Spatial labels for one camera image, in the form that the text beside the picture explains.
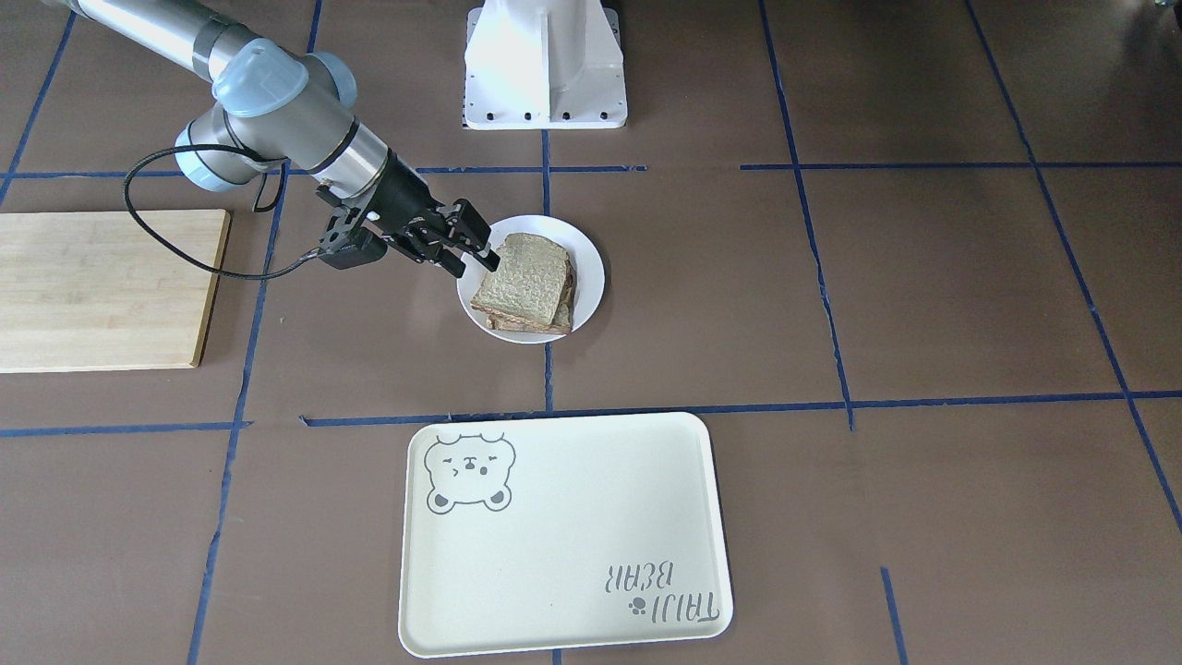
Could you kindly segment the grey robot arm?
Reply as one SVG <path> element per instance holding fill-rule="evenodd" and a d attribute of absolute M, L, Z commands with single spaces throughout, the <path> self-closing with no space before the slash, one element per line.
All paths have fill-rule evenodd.
<path fill-rule="evenodd" d="M 212 84 L 214 105 L 169 151 L 195 185 L 227 193 L 291 165 L 317 181 L 331 215 L 296 266 L 322 260 L 345 270 L 395 249 L 452 278 L 465 276 L 465 254 L 498 269 L 476 208 L 431 197 L 426 180 L 353 115 L 357 83 L 338 56 L 292 54 L 199 1 L 71 1 L 69 8 Z"/>

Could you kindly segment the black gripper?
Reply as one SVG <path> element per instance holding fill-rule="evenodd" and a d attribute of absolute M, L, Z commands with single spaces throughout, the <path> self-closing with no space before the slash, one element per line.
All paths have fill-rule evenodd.
<path fill-rule="evenodd" d="M 476 257 L 486 270 L 498 270 L 500 256 L 491 247 L 491 227 L 467 198 L 446 206 L 431 195 L 426 178 L 389 152 L 374 185 L 358 203 L 364 226 L 389 249 L 413 262 L 439 266 L 452 278 L 465 278 L 461 254 Z"/>

